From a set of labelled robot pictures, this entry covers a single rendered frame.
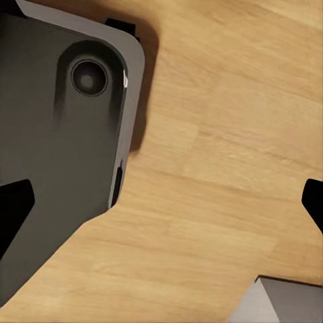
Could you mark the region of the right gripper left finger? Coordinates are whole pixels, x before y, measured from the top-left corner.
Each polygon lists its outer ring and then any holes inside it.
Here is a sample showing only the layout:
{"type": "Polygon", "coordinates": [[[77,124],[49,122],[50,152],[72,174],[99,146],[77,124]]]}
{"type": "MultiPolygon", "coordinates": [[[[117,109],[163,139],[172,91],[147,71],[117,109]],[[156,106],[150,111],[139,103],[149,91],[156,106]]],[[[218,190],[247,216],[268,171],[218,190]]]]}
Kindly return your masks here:
{"type": "Polygon", "coordinates": [[[0,260],[35,204],[29,179],[0,186],[0,260]]]}

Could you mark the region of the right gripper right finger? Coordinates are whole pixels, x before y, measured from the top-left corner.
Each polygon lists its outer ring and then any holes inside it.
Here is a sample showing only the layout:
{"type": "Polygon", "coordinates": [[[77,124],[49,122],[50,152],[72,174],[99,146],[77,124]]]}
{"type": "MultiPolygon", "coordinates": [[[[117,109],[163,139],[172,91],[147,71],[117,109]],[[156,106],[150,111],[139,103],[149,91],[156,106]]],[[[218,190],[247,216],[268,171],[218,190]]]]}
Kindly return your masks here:
{"type": "Polygon", "coordinates": [[[302,194],[302,204],[323,232],[323,182],[308,179],[302,194]]]}

